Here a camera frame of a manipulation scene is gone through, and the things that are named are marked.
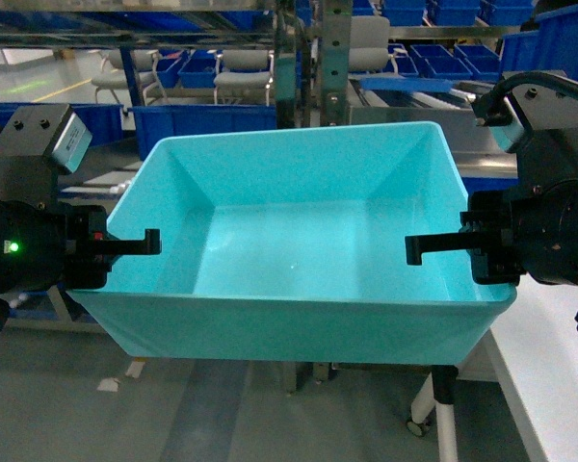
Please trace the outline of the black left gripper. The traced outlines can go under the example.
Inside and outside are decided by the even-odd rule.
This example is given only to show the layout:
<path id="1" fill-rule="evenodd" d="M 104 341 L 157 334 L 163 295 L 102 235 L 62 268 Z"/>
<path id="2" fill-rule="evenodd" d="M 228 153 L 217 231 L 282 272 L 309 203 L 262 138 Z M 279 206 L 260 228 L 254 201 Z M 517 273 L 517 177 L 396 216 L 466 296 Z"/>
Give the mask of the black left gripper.
<path id="1" fill-rule="evenodd" d="M 68 289 L 100 289 L 108 259 L 80 252 L 107 238 L 107 212 L 99 205 L 58 205 L 50 214 L 17 201 L 0 201 L 0 295 L 41 291 L 62 283 Z M 159 255 L 161 231 L 146 229 L 140 240 L 105 240 L 104 255 Z"/>

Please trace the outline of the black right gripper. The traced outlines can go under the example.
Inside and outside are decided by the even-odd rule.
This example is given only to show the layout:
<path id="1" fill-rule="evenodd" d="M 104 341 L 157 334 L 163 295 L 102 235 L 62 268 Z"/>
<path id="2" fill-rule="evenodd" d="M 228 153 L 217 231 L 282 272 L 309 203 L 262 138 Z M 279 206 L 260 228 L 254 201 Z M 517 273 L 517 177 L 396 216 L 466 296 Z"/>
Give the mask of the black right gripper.
<path id="1" fill-rule="evenodd" d="M 460 223 L 463 232 L 493 236 L 468 250 L 475 282 L 517 284 L 528 274 L 540 284 L 578 286 L 578 180 L 526 196 L 519 188 L 474 192 Z M 406 261 L 421 266 L 425 253 L 470 245 L 468 233 L 406 236 Z"/>

